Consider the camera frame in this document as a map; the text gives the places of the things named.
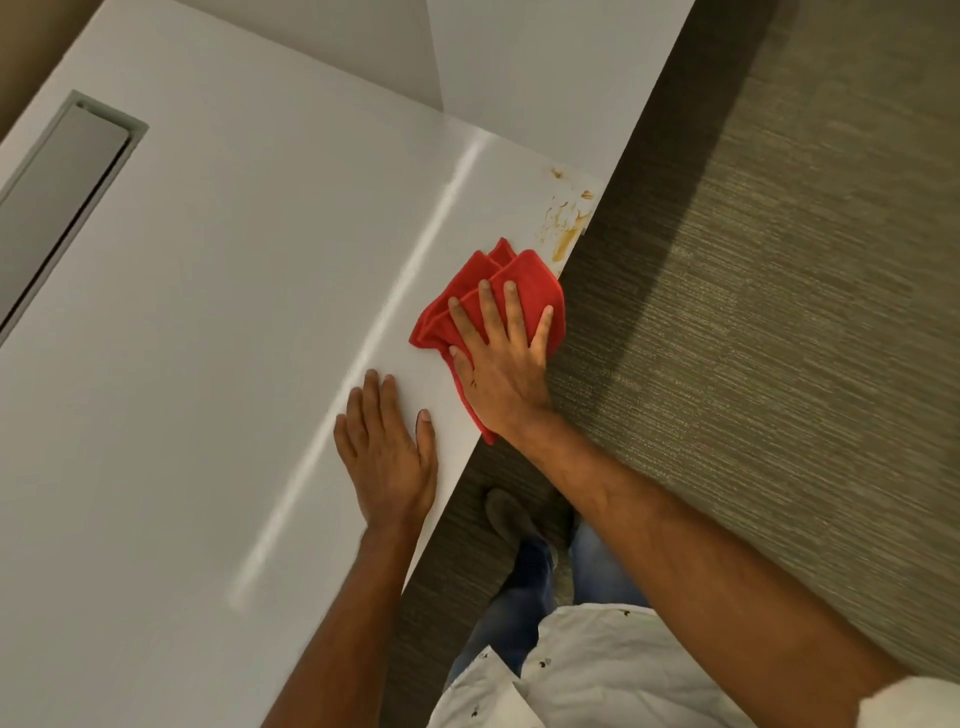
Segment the pant leg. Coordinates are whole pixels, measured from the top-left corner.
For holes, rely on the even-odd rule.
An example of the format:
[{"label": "pant leg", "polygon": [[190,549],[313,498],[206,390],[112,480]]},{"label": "pant leg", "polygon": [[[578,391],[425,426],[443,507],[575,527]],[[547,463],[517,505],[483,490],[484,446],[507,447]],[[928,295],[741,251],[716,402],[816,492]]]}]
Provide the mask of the pant leg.
[{"label": "pant leg", "polygon": [[627,572],[600,536],[580,521],[570,544],[574,604],[634,604],[649,607]]},{"label": "pant leg", "polygon": [[537,645],[540,621],[555,608],[550,546],[542,539],[524,541],[516,553],[514,570],[454,660],[444,690],[487,646],[519,676],[523,661]]}]

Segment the hand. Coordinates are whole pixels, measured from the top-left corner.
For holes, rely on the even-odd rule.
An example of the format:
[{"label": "hand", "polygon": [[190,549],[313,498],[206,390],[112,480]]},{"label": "hand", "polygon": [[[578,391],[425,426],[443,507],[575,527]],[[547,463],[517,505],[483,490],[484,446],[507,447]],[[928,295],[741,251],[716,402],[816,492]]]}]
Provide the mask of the hand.
[{"label": "hand", "polygon": [[508,442],[515,442],[525,423],[552,408],[546,386],[546,342],[553,323],[553,306],[543,310],[537,332],[528,345],[516,284],[508,280],[503,286],[506,330],[490,282],[481,280],[478,288],[480,310],[490,343],[484,343],[460,302],[450,299],[450,315],[473,363],[471,365],[467,355],[456,347],[451,347],[450,353],[464,397],[480,422]]},{"label": "hand", "polygon": [[437,448],[430,414],[417,416],[417,442],[400,415],[396,381],[367,372],[333,428],[368,530],[420,529],[437,494]]}]

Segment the folded cloth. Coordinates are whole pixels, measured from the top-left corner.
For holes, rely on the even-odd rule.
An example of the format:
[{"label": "folded cloth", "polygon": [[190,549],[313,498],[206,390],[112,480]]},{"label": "folded cloth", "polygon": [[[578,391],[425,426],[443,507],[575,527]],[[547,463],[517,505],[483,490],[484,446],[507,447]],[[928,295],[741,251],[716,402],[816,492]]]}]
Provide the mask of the folded cloth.
[{"label": "folded cloth", "polygon": [[500,318],[503,321],[507,320],[503,284],[508,280],[516,283],[516,290],[523,306],[523,319],[527,327],[528,344],[529,339],[537,331],[537,324],[540,323],[543,310],[549,305],[553,306],[553,324],[547,338],[547,356],[552,356],[564,340],[566,320],[564,318],[564,291],[557,278],[550,273],[550,269],[546,267],[539,255],[533,251],[523,251],[520,255],[517,255],[510,247],[510,243],[502,237],[488,255],[480,251],[474,253],[460,270],[460,273],[453,277],[444,292],[427,306],[421,313],[420,318],[417,319],[417,325],[414,327],[413,333],[410,334],[410,343],[419,349],[436,349],[440,352],[440,356],[444,358],[446,365],[453,374],[453,381],[457,385],[457,391],[460,393],[460,399],[463,401],[464,407],[467,408],[473,421],[476,422],[483,433],[483,439],[488,445],[492,445],[496,442],[496,433],[483,426],[473,408],[468,404],[467,398],[464,397],[460,378],[457,377],[453,365],[453,356],[450,354],[451,346],[457,347],[466,354],[471,363],[472,357],[464,345],[463,337],[453,323],[447,303],[451,297],[460,299],[460,303],[473,325],[483,336],[484,341],[488,341],[487,333],[484,330],[483,316],[480,313],[479,294],[477,293],[477,284],[483,279],[487,279],[491,283],[493,298],[496,300],[497,308],[500,309]]}]

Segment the person's right arm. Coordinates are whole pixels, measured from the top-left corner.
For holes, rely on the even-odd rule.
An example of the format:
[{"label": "person's right arm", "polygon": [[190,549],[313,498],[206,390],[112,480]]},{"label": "person's right arm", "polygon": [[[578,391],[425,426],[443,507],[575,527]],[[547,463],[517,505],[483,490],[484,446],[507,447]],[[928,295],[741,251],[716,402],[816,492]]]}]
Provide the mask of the person's right arm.
[{"label": "person's right arm", "polygon": [[516,288],[504,327],[489,285],[489,344],[451,300],[472,364],[454,350],[481,422],[528,457],[587,519],[674,635],[760,728],[852,728],[861,700],[908,671],[746,542],[628,468],[550,405],[543,313],[528,345]]}]

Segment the white sleeve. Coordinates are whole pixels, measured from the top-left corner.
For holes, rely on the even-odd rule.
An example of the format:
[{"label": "white sleeve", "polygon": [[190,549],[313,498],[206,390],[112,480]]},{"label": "white sleeve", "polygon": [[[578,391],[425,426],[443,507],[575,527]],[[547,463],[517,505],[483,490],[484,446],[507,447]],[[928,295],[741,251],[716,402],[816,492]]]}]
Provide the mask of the white sleeve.
[{"label": "white sleeve", "polygon": [[860,703],[857,728],[957,728],[960,685],[908,677]]}]

